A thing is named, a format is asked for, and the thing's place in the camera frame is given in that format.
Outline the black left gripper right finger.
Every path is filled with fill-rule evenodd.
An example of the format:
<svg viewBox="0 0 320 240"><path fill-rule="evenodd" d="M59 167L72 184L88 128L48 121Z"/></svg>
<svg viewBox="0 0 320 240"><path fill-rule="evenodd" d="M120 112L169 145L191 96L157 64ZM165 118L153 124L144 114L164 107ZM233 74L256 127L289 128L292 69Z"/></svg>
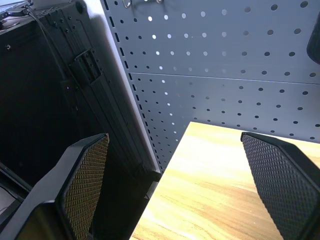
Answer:
<svg viewBox="0 0 320 240"><path fill-rule="evenodd" d="M260 199L285 240L320 238L320 169L294 144L242 132Z"/></svg>

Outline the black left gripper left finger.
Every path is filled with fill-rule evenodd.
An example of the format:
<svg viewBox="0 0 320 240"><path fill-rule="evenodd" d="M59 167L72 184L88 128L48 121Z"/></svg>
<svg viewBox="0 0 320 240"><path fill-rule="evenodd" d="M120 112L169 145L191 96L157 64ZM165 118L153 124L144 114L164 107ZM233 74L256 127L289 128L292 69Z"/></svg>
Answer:
<svg viewBox="0 0 320 240"><path fill-rule="evenodd" d="M109 136L97 134L70 145L31 189L0 233L2 240L85 240L107 161Z"/></svg>

